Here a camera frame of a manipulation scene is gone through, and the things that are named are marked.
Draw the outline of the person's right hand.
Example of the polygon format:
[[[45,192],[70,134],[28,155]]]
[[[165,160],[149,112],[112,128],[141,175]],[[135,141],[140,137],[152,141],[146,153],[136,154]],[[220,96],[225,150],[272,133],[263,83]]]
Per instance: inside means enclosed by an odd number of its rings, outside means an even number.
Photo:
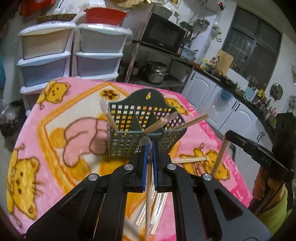
[[[267,189],[267,187],[275,191],[282,189],[282,182],[279,180],[275,180],[273,178],[266,178],[266,176],[264,175],[266,172],[267,171],[263,167],[260,167],[258,174],[255,178],[252,195],[253,198],[255,198],[256,200],[262,200],[262,198],[265,196],[264,192]]]

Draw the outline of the green sleeve forearm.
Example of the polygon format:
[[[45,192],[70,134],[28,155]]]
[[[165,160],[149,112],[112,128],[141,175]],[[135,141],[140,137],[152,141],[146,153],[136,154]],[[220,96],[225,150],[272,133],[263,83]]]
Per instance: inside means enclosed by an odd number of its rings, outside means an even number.
[[[268,211],[259,214],[257,218],[269,229],[273,236],[282,226],[291,211],[287,211],[287,189],[284,188],[282,199]]]

